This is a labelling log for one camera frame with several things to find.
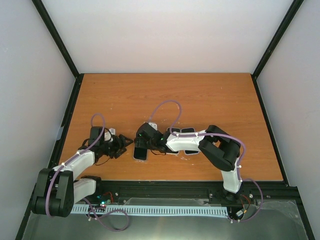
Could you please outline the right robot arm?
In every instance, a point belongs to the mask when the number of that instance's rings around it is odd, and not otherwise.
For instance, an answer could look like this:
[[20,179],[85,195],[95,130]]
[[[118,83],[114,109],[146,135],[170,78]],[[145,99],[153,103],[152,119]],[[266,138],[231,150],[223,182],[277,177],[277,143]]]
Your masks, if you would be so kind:
[[216,125],[206,130],[182,132],[171,128],[164,133],[151,123],[143,123],[136,132],[134,147],[140,150],[158,151],[163,154],[180,151],[201,152],[210,163],[221,171],[223,188],[236,194],[242,184],[239,167],[244,144]]

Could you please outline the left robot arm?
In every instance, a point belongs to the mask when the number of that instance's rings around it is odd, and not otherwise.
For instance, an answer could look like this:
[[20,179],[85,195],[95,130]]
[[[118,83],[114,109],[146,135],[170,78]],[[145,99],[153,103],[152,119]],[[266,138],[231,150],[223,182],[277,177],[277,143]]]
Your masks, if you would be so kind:
[[89,197],[92,201],[103,198],[104,188],[99,176],[81,174],[96,165],[103,156],[117,159],[126,152],[133,140],[115,129],[93,126],[89,138],[82,142],[76,153],[53,168],[43,168],[37,177],[31,201],[31,211],[38,215],[67,217],[75,203]]

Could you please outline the teal green phone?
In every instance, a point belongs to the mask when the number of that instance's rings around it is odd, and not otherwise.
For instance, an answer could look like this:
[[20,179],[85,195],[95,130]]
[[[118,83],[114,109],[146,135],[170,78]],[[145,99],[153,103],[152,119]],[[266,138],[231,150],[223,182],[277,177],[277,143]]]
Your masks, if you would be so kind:
[[179,151],[176,150],[177,147],[175,147],[175,141],[177,140],[177,137],[172,135],[170,132],[169,137],[167,138],[167,140],[165,140],[165,145],[167,145],[172,151]]

